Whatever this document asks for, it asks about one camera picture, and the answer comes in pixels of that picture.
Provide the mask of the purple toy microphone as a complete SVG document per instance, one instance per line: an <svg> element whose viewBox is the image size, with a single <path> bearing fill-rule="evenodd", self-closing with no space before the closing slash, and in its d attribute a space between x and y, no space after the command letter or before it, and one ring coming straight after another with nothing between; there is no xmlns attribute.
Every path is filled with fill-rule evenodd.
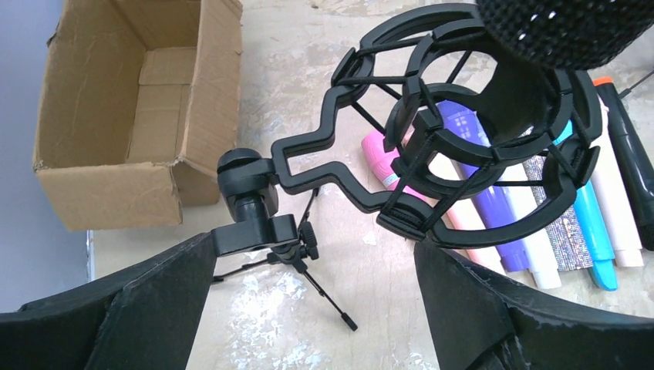
<svg viewBox="0 0 654 370"><path fill-rule="evenodd" d="M482 129L477 114L459 103L444 100L437 103L443 117L444 127L460 138L481 146L490 142ZM487 228L502 227L517 220L504 191L491 186L472 197L474 206ZM515 240L496 246L504 269L509 272L523 271L529 268L529 261L522 240Z"/></svg>

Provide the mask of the black tripod microphone stand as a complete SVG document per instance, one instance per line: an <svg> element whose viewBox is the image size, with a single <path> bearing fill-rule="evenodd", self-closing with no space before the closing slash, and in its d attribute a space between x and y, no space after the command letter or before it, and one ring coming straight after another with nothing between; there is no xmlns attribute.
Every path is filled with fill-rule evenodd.
<svg viewBox="0 0 654 370"><path fill-rule="evenodd" d="M468 142L444 127L437 103L473 110L490 142ZM393 191L376 178L361 141L384 135L397 149ZM477 5L423 6L388 19L350 49L332 75L319 126L275 141L271 156L237 148L217 164L233 223L211 236L219 257L270 249L294 264L317 258L307 218L278 214L278 189L297 194L333 183L387 230L446 249L496 247L545 229L573 203L598 161L599 101L587 73L546 69L519 58L487 30ZM459 180L429 169L441 154ZM502 227L453 230L443 215L488 187L530 186L505 172L544 156L545 201Z"/></svg>

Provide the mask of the black small tripod stand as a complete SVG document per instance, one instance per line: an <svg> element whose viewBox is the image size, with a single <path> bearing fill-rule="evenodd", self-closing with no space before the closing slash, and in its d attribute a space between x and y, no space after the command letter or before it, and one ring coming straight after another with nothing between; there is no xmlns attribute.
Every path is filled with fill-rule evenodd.
<svg viewBox="0 0 654 370"><path fill-rule="evenodd" d="M619 93L619 98L624 99L627 97L630 93L633 92L634 89L636 89L638 86L643 84L648 78L652 77L654 75L654 70L651 70L650 72L646 73L642 78L640 78L638 81L633 83L630 87L623 89Z"/></svg>

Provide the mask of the brown cardboard box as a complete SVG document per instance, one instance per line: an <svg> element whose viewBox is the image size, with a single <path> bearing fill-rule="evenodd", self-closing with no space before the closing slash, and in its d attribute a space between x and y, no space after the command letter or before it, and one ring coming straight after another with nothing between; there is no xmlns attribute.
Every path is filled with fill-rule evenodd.
<svg viewBox="0 0 654 370"><path fill-rule="evenodd" d="M239 1L67 1L33 170L69 230L173 226L217 203L236 143Z"/></svg>

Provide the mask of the black glitter microphone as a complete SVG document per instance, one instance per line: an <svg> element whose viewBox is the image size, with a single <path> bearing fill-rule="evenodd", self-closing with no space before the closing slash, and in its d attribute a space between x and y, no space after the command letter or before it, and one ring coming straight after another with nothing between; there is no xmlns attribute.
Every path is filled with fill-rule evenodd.
<svg viewBox="0 0 654 370"><path fill-rule="evenodd" d="M500 44L546 69L601 67L653 25L651 1L479 1L477 7Z"/></svg>

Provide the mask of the beige microphone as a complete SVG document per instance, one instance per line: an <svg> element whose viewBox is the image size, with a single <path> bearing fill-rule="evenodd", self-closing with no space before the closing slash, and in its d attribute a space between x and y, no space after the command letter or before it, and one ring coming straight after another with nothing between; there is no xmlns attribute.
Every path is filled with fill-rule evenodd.
<svg viewBox="0 0 654 370"><path fill-rule="evenodd" d="M429 169L436 172L437 175L444 175L448 180L460 179L453 163L441 154L438 154L430 162ZM479 213L469 199L458 200L446 212L446 215L449 220L448 225L453 226L456 230L481 230L485 228ZM458 249L457 253L467 256L469 260L498 274L506 275L496 247L482 247L470 250Z"/></svg>
<svg viewBox="0 0 654 370"><path fill-rule="evenodd" d="M608 135L608 107L599 102L601 136L594 141L600 148L592 174L592 186L619 267L642 267L642 243L629 205L625 185Z"/></svg>

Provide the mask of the teal toy microphone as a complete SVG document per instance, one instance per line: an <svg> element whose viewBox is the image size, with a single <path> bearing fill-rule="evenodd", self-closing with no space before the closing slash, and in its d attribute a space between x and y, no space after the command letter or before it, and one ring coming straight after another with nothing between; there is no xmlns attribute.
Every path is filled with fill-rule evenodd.
<svg viewBox="0 0 654 370"><path fill-rule="evenodd" d="M619 287L613 261L615 254L591 183L577 189L575 210L593 265L588 269L595 285L605 291Z"/></svg>

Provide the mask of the silver rhinestone microphone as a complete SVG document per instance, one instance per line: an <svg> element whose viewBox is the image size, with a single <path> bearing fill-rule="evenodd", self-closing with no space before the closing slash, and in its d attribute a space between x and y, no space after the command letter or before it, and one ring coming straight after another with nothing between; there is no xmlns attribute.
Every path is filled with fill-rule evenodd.
<svg viewBox="0 0 654 370"><path fill-rule="evenodd" d="M544 156L534 156L523 163L528 180L542 180ZM542 204L546 193L541 186L532 186L536 204ZM593 260L578 222L570 206L560 217L544 229L548 235L559 271L575 271L592 267Z"/></svg>

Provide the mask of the pink toy microphone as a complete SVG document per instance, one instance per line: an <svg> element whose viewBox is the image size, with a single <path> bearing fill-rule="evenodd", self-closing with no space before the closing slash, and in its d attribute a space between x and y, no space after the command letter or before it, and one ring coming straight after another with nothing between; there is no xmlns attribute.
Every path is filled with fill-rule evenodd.
<svg viewBox="0 0 654 370"><path fill-rule="evenodd" d="M383 186L390 191L396 189L400 177L391 167L392 162L399 157L397 149L389 152L384 150L384 135L379 131L368 133L361 141L363 156L369 168Z"/></svg>

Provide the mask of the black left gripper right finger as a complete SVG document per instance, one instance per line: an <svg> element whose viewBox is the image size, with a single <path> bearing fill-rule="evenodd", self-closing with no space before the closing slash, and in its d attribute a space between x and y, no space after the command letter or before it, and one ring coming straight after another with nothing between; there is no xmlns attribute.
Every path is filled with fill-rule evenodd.
<svg viewBox="0 0 654 370"><path fill-rule="evenodd" d="M651 369L653 321L530 288L425 240L416 275L442 369Z"/></svg>

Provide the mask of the white toy microphone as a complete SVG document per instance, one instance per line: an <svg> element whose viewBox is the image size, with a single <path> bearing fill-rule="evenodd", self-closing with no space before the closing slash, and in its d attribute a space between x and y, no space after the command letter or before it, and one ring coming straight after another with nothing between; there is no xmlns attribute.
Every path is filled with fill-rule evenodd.
<svg viewBox="0 0 654 370"><path fill-rule="evenodd" d="M529 186L502 187L507 202L517 220L535 210L537 203ZM523 238L529 271L539 289L562 286L558 263L546 230L540 229Z"/></svg>

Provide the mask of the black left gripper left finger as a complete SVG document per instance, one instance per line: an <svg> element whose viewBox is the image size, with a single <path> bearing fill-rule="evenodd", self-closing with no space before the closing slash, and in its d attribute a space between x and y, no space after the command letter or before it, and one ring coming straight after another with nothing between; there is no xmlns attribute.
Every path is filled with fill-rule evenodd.
<svg viewBox="0 0 654 370"><path fill-rule="evenodd" d="M212 282L209 234L1 316L3 369L183 369Z"/></svg>

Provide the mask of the plain black microphone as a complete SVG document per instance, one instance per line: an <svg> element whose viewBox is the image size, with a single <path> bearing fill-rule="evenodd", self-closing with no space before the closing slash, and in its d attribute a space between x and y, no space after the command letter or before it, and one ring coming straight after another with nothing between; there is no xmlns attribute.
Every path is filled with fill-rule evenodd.
<svg viewBox="0 0 654 370"><path fill-rule="evenodd" d="M653 165L609 77L594 81L608 107L608 134L643 247L653 250Z"/></svg>

